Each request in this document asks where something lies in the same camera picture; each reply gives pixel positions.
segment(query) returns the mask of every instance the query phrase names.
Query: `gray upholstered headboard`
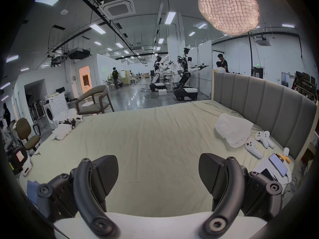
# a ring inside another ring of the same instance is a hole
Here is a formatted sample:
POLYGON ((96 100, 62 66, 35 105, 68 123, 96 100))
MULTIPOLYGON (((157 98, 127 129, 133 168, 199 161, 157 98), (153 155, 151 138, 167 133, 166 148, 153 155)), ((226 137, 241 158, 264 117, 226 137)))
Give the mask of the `gray upholstered headboard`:
POLYGON ((316 114, 316 104, 282 85, 239 74, 214 75, 213 100, 269 131, 296 159, 316 114))

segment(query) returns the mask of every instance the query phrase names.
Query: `smartphone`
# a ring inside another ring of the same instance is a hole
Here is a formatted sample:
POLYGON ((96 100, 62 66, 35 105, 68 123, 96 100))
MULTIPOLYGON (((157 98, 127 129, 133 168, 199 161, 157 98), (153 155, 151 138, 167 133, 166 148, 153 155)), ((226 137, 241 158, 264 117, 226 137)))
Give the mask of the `smartphone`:
POLYGON ((275 153, 269 157, 269 161, 273 164, 282 177, 286 175, 288 169, 275 153))

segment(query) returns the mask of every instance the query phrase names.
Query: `white humanoid robot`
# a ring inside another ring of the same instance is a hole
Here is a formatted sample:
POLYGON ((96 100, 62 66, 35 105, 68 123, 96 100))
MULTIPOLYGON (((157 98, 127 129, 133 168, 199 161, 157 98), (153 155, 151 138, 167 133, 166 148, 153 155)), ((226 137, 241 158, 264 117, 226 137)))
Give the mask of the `white humanoid robot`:
POLYGON ((160 74, 161 74, 161 69, 163 71, 167 70, 168 67, 164 67, 162 64, 161 64, 161 61, 162 60, 162 57, 161 56, 157 56, 156 57, 156 61, 154 63, 154 73, 155 73, 155 76, 153 78, 153 81, 152 83, 150 84, 150 89, 152 92, 155 92, 155 91, 158 91, 158 90, 163 90, 163 89, 166 89, 166 85, 164 82, 160 82, 160 74))
POLYGON ((184 57, 178 58, 178 63, 181 64, 181 67, 183 68, 183 72, 180 74, 181 80, 177 84, 177 87, 174 88, 174 96, 178 101, 184 101, 185 98, 188 98, 190 100, 197 99, 198 90, 190 86, 185 86, 185 83, 190 78, 192 72, 199 71, 207 67, 204 64, 202 64, 200 66, 194 66, 189 68, 192 62, 192 58, 187 56, 188 52, 189 49, 184 48, 184 57))

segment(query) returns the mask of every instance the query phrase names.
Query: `textured white lampshade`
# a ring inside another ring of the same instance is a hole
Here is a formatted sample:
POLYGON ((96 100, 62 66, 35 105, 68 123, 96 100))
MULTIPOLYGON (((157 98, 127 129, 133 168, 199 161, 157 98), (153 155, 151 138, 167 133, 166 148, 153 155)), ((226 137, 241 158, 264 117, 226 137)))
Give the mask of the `textured white lampshade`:
POLYGON ((246 33, 258 25, 256 0, 198 0, 198 8, 216 29, 229 35, 246 33))

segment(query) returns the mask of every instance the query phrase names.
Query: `bed sheet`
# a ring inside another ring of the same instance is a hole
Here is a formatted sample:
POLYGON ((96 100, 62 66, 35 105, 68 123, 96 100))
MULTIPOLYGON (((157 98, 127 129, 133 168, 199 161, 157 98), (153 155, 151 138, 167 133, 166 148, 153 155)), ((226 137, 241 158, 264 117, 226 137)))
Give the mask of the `bed sheet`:
MULTIPOLYGON (((115 155, 119 176, 106 198, 108 212, 165 217, 210 211, 212 196, 198 174, 202 153, 234 156, 248 171, 260 162, 217 133, 215 123, 222 113, 242 117, 212 100, 85 117, 62 141, 48 138, 41 144, 41 155, 32 158, 34 166, 20 183, 26 192, 27 180, 47 183, 69 173, 84 157, 115 155)), ((253 125, 251 136, 260 130, 253 125)), ((282 153, 271 139, 274 149, 257 143, 263 157, 282 153)))

